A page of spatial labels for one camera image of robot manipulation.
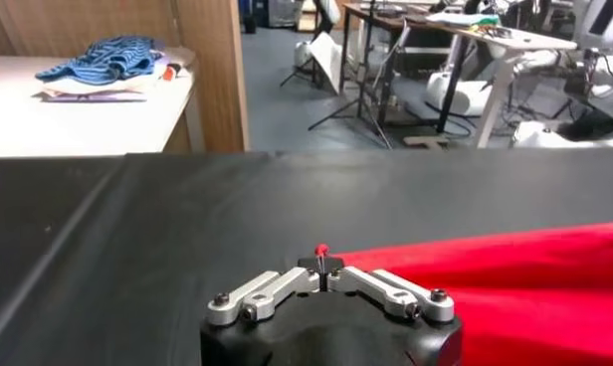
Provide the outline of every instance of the paper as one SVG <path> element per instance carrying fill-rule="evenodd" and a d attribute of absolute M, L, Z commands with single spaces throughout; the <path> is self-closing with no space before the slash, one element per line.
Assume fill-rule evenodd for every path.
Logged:
<path fill-rule="evenodd" d="M 335 43 L 326 32 L 321 32 L 308 45 L 311 55 L 326 74 L 328 81 L 339 94 L 339 70 L 342 63 L 342 46 Z"/>
<path fill-rule="evenodd" d="M 445 23 L 453 26 L 470 27 L 480 22 L 491 21 L 499 23 L 498 15 L 489 14 L 455 14 L 435 13 L 426 17 L 426 20 L 434 23 Z"/>

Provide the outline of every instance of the black metal leg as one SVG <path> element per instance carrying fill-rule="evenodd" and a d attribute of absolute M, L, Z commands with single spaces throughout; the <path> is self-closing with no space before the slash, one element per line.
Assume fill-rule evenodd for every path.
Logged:
<path fill-rule="evenodd" d="M 394 32 L 390 32 L 390 41 L 388 43 L 388 54 L 390 55 L 391 51 L 395 48 L 397 43 L 397 37 Z M 386 110 L 388 109 L 388 100 L 390 99 L 390 85 L 393 82 L 393 67 L 395 64 L 395 55 L 391 55 L 388 60 L 386 60 L 386 67 L 384 68 L 384 78 L 382 85 L 382 93 L 379 97 L 379 112 L 377 114 L 377 122 L 379 125 L 384 125 L 384 120 L 386 119 Z"/>
<path fill-rule="evenodd" d="M 315 60 L 313 58 L 308 58 L 308 60 L 306 60 L 305 63 L 303 63 L 302 65 L 296 67 L 294 69 L 294 71 L 280 83 L 280 88 L 282 88 L 292 77 L 297 76 L 298 73 L 300 72 L 300 70 L 303 67 L 305 67 L 308 63 L 310 63 L 311 61 L 313 61 L 313 63 L 316 64 L 316 62 L 315 62 Z"/>
<path fill-rule="evenodd" d="M 384 143 L 386 144 L 386 147 L 388 147 L 389 150 L 392 150 L 393 146 L 390 144 L 390 141 L 388 140 L 388 137 L 386 137 L 386 133 L 384 133 L 384 129 L 382 128 L 382 126 L 379 125 L 379 123 L 375 120 L 375 118 L 373 117 L 373 114 L 371 114 L 370 112 L 367 113 L 367 114 L 368 114 L 368 118 L 370 118 L 370 121 L 375 126 L 375 129 L 377 129 L 377 133 L 382 138 L 382 140 L 384 140 Z"/>
<path fill-rule="evenodd" d="M 569 106 L 572 105 L 572 99 L 568 99 L 564 105 L 561 106 L 561 108 L 559 108 L 555 114 L 552 115 L 552 119 L 557 119 L 562 113 L 563 111 L 568 108 Z"/>
<path fill-rule="evenodd" d="M 448 114 L 450 113 L 450 107 L 453 104 L 453 97 L 455 96 L 455 88 L 459 81 L 459 76 L 462 73 L 462 65 L 464 64 L 464 58 L 466 57 L 466 51 L 468 50 L 468 40 L 464 37 L 459 37 L 459 49 L 457 51 L 457 58 L 453 65 L 453 72 L 450 74 L 450 81 L 448 82 L 448 90 L 444 97 L 444 103 L 442 104 L 442 112 L 439 114 L 439 123 L 437 124 L 437 133 L 443 133 L 446 127 L 446 121 L 448 120 Z"/>
<path fill-rule="evenodd" d="M 370 48 L 370 38 L 372 37 L 373 31 L 373 15 L 375 11 L 375 0 L 372 0 L 370 3 L 370 10 L 368 11 L 368 22 L 366 22 L 366 41 L 364 42 L 364 60 L 359 66 L 358 74 L 359 74 L 359 100 L 362 101 L 357 105 L 357 117 L 362 118 L 362 106 L 364 105 L 364 90 L 366 88 L 366 77 L 368 74 L 368 54 Z"/>
<path fill-rule="evenodd" d="M 344 42 L 342 43 L 342 63 L 339 67 L 339 92 L 344 92 L 344 67 L 346 66 L 346 52 L 348 52 L 348 32 L 350 28 L 350 12 L 344 13 Z"/>
<path fill-rule="evenodd" d="M 314 128 L 318 127 L 319 125 L 325 123 L 327 120 L 331 119 L 331 118 L 352 118 L 352 115 L 343 115 L 343 116 L 336 116 L 336 114 L 340 113 L 341 111 L 351 107 L 352 105 L 354 105 L 355 103 L 359 102 L 359 99 L 355 99 L 353 101 L 348 102 L 347 104 L 345 104 L 342 108 L 340 109 L 336 109 L 333 113 L 329 114 L 328 116 L 324 117 L 323 119 L 317 121 L 316 123 L 310 125 L 308 127 L 308 130 L 311 131 Z"/>
<path fill-rule="evenodd" d="M 319 22 L 319 12 L 316 11 L 315 12 L 315 29 L 313 30 L 313 39 L 311 40 L 312 42 L 315 41 L 315 39 L 317 38 L 317 36 L 319 36 L 319 33 L 321 32 L 321 29 L 319 28 L 319 25 L 317 24 Z M 315 75 L 317 74 L 317 63 L 313 63 L 313 65 L 311 65 L 311 71 L 310 71 L 310 81 L 315 84 Z"/>

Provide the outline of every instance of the red tip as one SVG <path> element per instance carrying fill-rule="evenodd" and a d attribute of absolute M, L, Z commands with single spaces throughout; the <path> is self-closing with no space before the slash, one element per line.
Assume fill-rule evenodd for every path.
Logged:
<path fill-rule="evenodd" d="M 324 257 L 328 255 L 328 245 L 320 243 L 315 247 L 315 255 L 318 257 Z"/>

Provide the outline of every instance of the desk leg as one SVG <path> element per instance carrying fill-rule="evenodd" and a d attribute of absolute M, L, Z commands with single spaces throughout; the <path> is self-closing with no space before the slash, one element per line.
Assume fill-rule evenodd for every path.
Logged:
<path fill-rule="evenodd" d="M 350 29 L 350 12 L 344 13 L 344 41 L 342 43 L 342 62 L 339 66 L 339 93 L 344 92 L 344 67 L 346 66 L 346 53 L 348 52 L 348 31 Z"/>
<path fill-rule="evenodd" d="M 196 86 L 192 86 L 191 90 L 189 100 L 187 100 L 187 105 L 185 105 L 185 121 L 187 122 L 189 145 L 192 152 L 203 152 L 205 151 L 205 141 L 203 140 L 203 129 L 200 124 Z"/>
<path fill-rule="evenodd" d="M 455 97 L 455 89 L 457 88 L 457 82 L 462 73 L 462 65 L 466 58 L 466 51 L 468 51 L 468 40 L 460 36 L 455 36 L 453 42 L 457 43 L 455 48 L 457 50 L 457 56 L 455 57 L 453 71 L 450 74 L 450 80 L 448 81 L 448 89 L 442 102 L 442 110 L 439 114 L 439 123 L 437 123 L 437 133 L 444 133 L 446 128 L 446 121 L 448 121 L 448 115 L 450 114 L 450 107 L 453 105 L 453 98 Z"/>
<path fill-rule="evenodd" d="M 516 55 L 518 55 L 518 51 L 506 49 L 504 59 L 500 62 L 500 67 L 493 83 L 493 89 L 484 107 L 481 123 L 477 128 L 477 136 L 475 137 L 475 146 L 477 148 L 484 148 L 488 145 L 490 135 L 495 124 L 497 124 L 499 113 L 504 103 L 504 96 L 512 82 L 513 59 Z"/>
<path fill-rule="evenodd" d="M 388 54 L 393 51 L 395 48 L 395 44 L 397 43 L 397 36 L 394 32 L 390 32 L 390 41 L 388 43 Z M 383 126 L 384 121 L 386 119 L 386 110 L 388 109 L 388 101 L 390 100 L 390 85 L 393 82 L 393 67 L 395 64 L 396 55 L 391 55 L 388 60 L 386 60 L 386 65 L 384 68 L 384 84 L 382 85 L 382 93 L 379 96 L 379 112 L 377 114 L 377 123 Z"/>

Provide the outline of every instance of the screw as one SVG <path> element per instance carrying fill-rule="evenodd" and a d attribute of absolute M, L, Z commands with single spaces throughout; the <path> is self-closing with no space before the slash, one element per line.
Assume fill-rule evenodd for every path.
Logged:
<path fill-rule="evenodd" d="M 256 308 L 252 305 L 247 305 L 243 308 L 242 315 L 247 321 L 256 321 Z"/>
<path fill-rule="evenodd" d="M 430 291 L 430 300 L 435 302 L 441 302 L 448 297 L 448 294 L 444 289 L 435 288 Z"/>
<path fill-rule="evenodd" d="M 419 305 L 417 305 L 416 303 L 409 303 L 408 305 L 406 305 L 404 312 L 406 313 L 406 316 L 408 316 L 409 318 L 417 319 L 419 315 L 421 314 L 421 309 Z"/>
<path fill-rule="evenodd" d="M 214 297 L 214 305 L 224 306 L 229 302 L 229 293 L 220 292 Z"/>

